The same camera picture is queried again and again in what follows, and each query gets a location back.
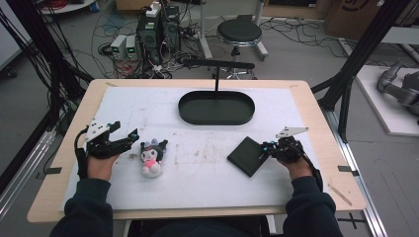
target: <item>black oval tray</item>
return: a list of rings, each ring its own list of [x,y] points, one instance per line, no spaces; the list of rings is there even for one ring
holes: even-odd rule
[[[241,92],[194,91],[179,101],[179,115],[196,125],[241,125],[255,113],[253,100]]]

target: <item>dark sleeve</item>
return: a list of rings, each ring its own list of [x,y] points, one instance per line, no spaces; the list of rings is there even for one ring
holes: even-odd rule
[[[104,180],[84,179],[77,183],[76,194],[65,204],[65,216],[50,236],[112,236],[112,207],[106,203],[111,184]]]
[[[314,177],[293,180],[293,198],[287,203],[284,234],[292,236],[343,236],[335,218],[336,204],[317,187]]]

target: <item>stuffed toy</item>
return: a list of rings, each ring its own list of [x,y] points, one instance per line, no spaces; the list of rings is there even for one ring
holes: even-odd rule
[[[150,179],[157,178],[161,175],[161,161],[163,154],[166,152],[167,140],[158,142],[157,139],[152,139],[150,142],[141,142],[141,160],[142,160],[142,174]]]

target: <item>gray floor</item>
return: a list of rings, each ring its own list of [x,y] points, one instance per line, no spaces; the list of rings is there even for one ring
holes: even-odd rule
[[[121,15],[112,8],[103,10],[101,13],[81,10],[59,17],[65,35],[72,48],[76,49],[77,59],[95,78],[112,77],[110,74],[104,75],[101,72],[103,68],[100,70],[92,57],[88,55],[93,53],[108,72],[112,71],[112,62],[97,53],[97,47],[101,43],[112,40],[112,38],[99,37],[104,32],[102,26],[128,24],[127,28],[120,31],[124,34],[136,27],[134,19],[135,14]],[[208,29],[210,30],[221,21],[222,18],[209,19]],[[296,25],[297,22],[290,22],[290,24]],[[302,28],[299,28],[301,40],[314,39],[314,37],[304,36],[301,30]],[[327,37],[323,33],[321,22],[306,25],[304,32],[307,35],[316,36],[318,40]],[[208,36],[213,35],[214,31],[208,33]],[[323,46],[308,46],[287,37],[296,40],[295,30],[281,34],[265,29],[262,42],[270,55],[265,61],[261,61],[255,49],[243,49],[240,60],[255,63],[254,71],[259,79],[304,80],[310,86],[334,76],[345,63],[343,49],[336,41],[325,40],[322,43]],[[230,46],[213,37],[208,37],[208,41],[214,59],[230,59]],[[417,67],[417,64],[402,51],[388,44],[383,44],[376,50],[372,56],[374,61],[369,61],[369,64],[384,65],[386,63],[389,65],[399,57],[403,58],[406,66]],[[2,74],[0,80],[0,97],[5,102],[1,104],[0,122],[2,134],[0,171],[2,172],[41,120],[47,106],[46,88],[25,56],[21,55],[16,58],[12,65],[18,71],[18,77],[11,79]],[[207,71],[206,68],[181,69],[173,72],[173,78],[211,78],[211,71]],[[320,98],[322,94],[318,93],[315,96]],[[30,179],[1,221],[0,236],[46,236],[49,233],[53,224],[32,224],[28,222],[26,215],[42,184],[42,180],[36,179],[35,175],[42,171],[43,164],[53,153],[60,139],[61,137],[58,136],[54,147],[45,155],[35,171],[34,177]],[[419,138],[387,135],[359,86],[354,83],[348,120],[348,139],[388,236],[418,236],[417,170],[419,170],[419,158],[417,144]],[[354,218],[364,220],[360,212],[352,214]],[[340,212],[336,216],[348,219],[350,213]],[[281,228],[283,219],[283,216],[276,217],[278,228]],[[370,236],[368,227],[363,222],[356,223],[356,226],[348,221],[339,223],[345,236]],[[115,236],[122,236],[125,223],[116,221],[115,226]]]

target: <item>person's hand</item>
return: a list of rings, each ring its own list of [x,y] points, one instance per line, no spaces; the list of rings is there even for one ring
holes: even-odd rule
[[[308,163],[302,159],[299,158],[297,162],[295,163],[286,163],[283,161],[280,161],[279,159],[277,159],[282,165],[284,165],[285,167],[287,167],[287,169],[290,172],[290,177],[291,180],[300,178],[300,177],[304,177],[304,176],[312,176],[312,172],[310,169],[310,166],[308,165]]]
[[[112,175],[112,166],[120,155],[108,159],[97,159],[93,156],[87,158],[87,177],[109,181]]]

